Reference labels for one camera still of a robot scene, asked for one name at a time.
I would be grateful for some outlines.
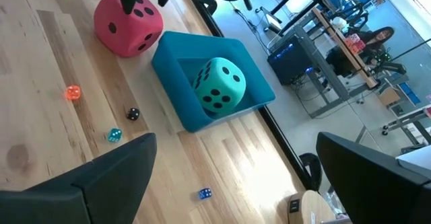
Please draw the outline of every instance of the teal die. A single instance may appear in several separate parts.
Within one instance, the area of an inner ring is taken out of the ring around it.
[[[202,107],[226,113],[241,101],[246,89],[242,71],[228,59],[216,57],[205,63],[193,82]]]
[[[120,129],[117,128],[113,128],[110,132],[109,132],[109,136],[108,136],[108,141],[116,143],[118,141],[120,141],[121,139],[121,135],[123,133],[121,132]]]

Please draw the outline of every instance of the floor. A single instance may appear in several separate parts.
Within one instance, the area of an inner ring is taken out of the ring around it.
[[[246,10],[242,0],[232,3],[245,14],[248,20],[251,20],[254,25],[258,25],[257,31],[264,45],[270,43],[276,35],[270,31],[263,32],[266,22],[261,22],[262,13],[256,14],[254,8],[263,6],[267,9],[272,9],[277,5],[277,1],[251,0],[253,4],[252,11]],[[283,21],[282,25],[285,25],[292,13],[286,7],[283,7],[281,11],[276,13],[276,16]],[[395,116],[380,103],[376,94],[370,94],[369,92],[364,93],[364,104],[357,104],[356,99],[351,99],[349,102],[343,103],[318,118],[311,119],[294,90],[279,83],[273,69],[267,63],[266,48],[259,44],[257,37],[250,31],[244,20],[234,12],[232,5],[218,0],[218,9],[213,14],[213,18],[225,37],[237,38],[245,44],[262,74],[270,83],[277,99],[270,103],[268,108],[297,155],[307,152],[315,153],[317,134],[321,131],[359,142],[392,156],[397,156],[402,147],[411,146],[411,142],[400,129],[391,131],[388,136],[381,135],[381,127],[394,120]],[[324,36],[317,39],[315,44],[323,55],[334,46],[332,41]],[[356,85],[363,81],[358,75],[350,79],[349,82],[349,85]],[[303,104],[309,112],[323,106],[324,101],[322,97],[315,97],[317,94],[318,92],[312,83],[306,83],[299,91]],[[332,90],[326,96],[329,99],[335,99],[336,95]],[[326,192],[329,186],[328,180],[323,178],[321,192]]]
[[[95,36],[99,0],[0,0],[0,189],[23,190],[153,132],[158,154],[134,223],[287,223],[303,191],[258,113],[184,131],[150,65],[157,45],[120,59]],[[159,8],[166,30],[209,34],[190,0]],[[66,86],[81,87],[74,102]],[[125,112],[141,110],[131,122]],[[123,130],[119,145],[111,128]],[[213,197],[196,200],[210,187]]]

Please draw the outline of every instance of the computer tower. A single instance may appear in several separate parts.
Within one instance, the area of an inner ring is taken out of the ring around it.
[[[312,68],[312,55],[308,55],[302,39],[293,35],[268,56],[268,63],[282,85],[289,85],[298,76]]]

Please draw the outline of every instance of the blue die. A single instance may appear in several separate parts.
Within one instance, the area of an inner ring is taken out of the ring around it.
[[[120,129],[113,128],[109,132],[108,141],[116,143],[116,142],[120,141],[121,135],[122,135],[122,132]]]
[[[199,198],[201,200],[205,199],[205,198],[209,198],[211,197],[211,189],[210,188],[203,188],[202,190],[199,191]]]

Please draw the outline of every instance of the metal table frame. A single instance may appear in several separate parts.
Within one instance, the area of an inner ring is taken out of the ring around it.
[[[260,11],[263,11],[265,15],[271,16],[279,24],[281,24],[282,21],[275,16],[275,13],[277,13],[288,1],[289,0],[281,0],[271,11],[265,9],[264,7],[260,7],[256,9],[255,12],[259,13]],[[300,20],[304,15],[310,12],[310,10],[319,3],[325,4],[328,8],[330,7],[327,5],[328,2],[325,0],[312,0],[302,11],[298,13],[298,15],[295,15],[295,17],[293,17],[282,29],[274,28],[271,25],[269,25],[267,29],[270,29],[276,34],[283,35],[284,32],[286,32],[290,27],[292,27],[298,20]]]
[[[310,116],[312,118],[315,118],[316,116],[321,115],[324,112],[327,112],[328,110],[337,107],[338,105],[342,104],[345,101],[348,101],[349,99],[360,95],[361,93],[369,90],[369,87],[366,83],[363,85],[348,91],[342,82],[338,79],[336,74],[334,73],[332,67],[328,64],[326,59],[322,56],[321,53],[317,51],[317,47],[314,45],[313,40],[310,39],[307,32],[304,30],[304,26],[308,24],[313,18],[314,13],[310,12],[301,22],[298,23],[298,25],[294,26],[290,31],[286,33],[284,38],[291,38],[293,36],[297,36],[300,38],[300,43],[302,47],[305,49],[305,51],[308,54],[313,54],[312,63],[314,67],[318,67],[321,69],[322,73],[327,78],[328,82],[333,87],[334,92],[338,95],[338,98],[332,102],[330,102],[327,97],[324,94],[324,88],[321,85],[321,82],[319,81],[316,73],[314,71],[311,71],[310,73],[307,73],[307,75],[310,77],[310,80],[312,84],[316,87],[319,94],[322,96],[323,100],[325,101],[326,105],[319,108],[318,110],[311,112]]]

